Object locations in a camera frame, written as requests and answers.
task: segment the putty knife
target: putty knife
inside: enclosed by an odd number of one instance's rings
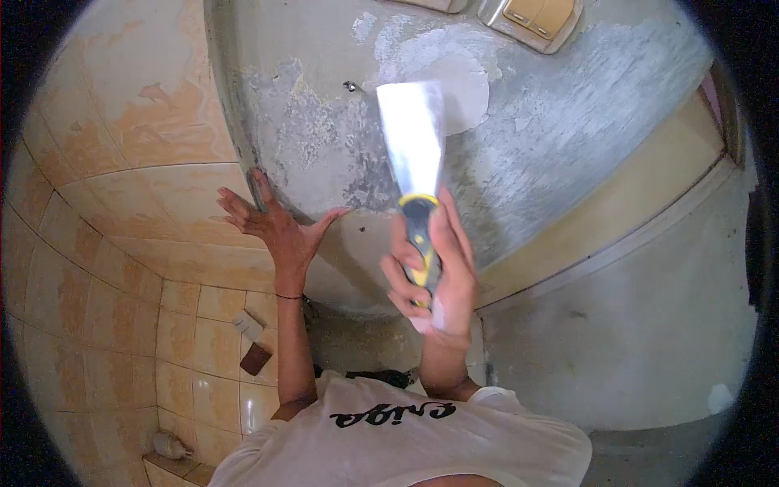
[[[435,293],[441,261],[430,242],[428,223],[439,205],[435,197],[443,159],[443,96],[441,83],[390,83],[376,88],[384,140],[400,187],[400,208],[406,217],[408,241],[422,255],[424,269],[404,266],[408,280]],[[415,303],[427,307],[430,303]]]

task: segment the black and yellow handle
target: black and yellow handle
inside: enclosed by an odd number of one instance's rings
[[[404,265],[406,277],[412,284],[425,288],[433,296],[435,287],[441,278],[441,259],[430,242],[430,216],[437,208],[439,201],[431,195],[410,194],[400,198],[400,208],[406,217],[406,232],[408,241],[422,255],[425,265],[423,270],[412,269]],[[431,303],[414,302],[420,308],[428,308]]]

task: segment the t-shirt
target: t-shirt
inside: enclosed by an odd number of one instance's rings
[[[209,487],[407,487],[473,474],[505,487],[579,485],[592,446],[576,426],[534,415],[500,387],[439,401],[325,371],[319,399],[271,420],[222,461]]]

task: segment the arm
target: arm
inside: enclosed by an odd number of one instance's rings
[[[384,257],[382,270],[393,288],[389,298],[424,335],[419,377],[425,392],[436,399],[467,401],[479,389],[465,366],[465,354],[471,345],[476,270],[471,243],[446,188],[441,188],[439,202],[430,219],[430,239],[442,264],[432,311],[411,304],[430,302],[431,296],[409,282],[403,272],[404,263],[421,269],[422,259],[407,240],[406,224],[400,215],[393,222],[393,254]]]
[[[268,209],[266,213],[227,188],[219,189],[222,197],[217,202],[230,214],[225,217],[227,222],[244,234],[261,238],[273,257],[279,322],[280,404],[273,418],[289,421],[316,401],[314,365],[301,310],[305,275],[325,231],[348,209],[336,208],[311,226],[300,225],[276,199],[265,175],[259,169],[254,169],[252,175]]]

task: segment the person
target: person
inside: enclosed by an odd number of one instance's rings
[[[442,263],[435,295],[413,285],[403,264],[421,256],[404,219],[391,228],[381,267],[389,299],[423,335],[419,378],[427,397],[375,379],[346,379],[314,366],[302,319],[305,275],[326,229],[348,212],[333,209],[300,225],[255,169],[260,212],[220,188],[226,221],[261,238],[276,266],[280,407],[217,467],[210,487],[254,485],[486,487],[579,485],[592,453],[576,426],[524,408],[514,392],[480,387],[467,374],[477,277],[471,243],[452,196],[439,190],[430,238]],[[412,302],[431,303],[430,309]]]

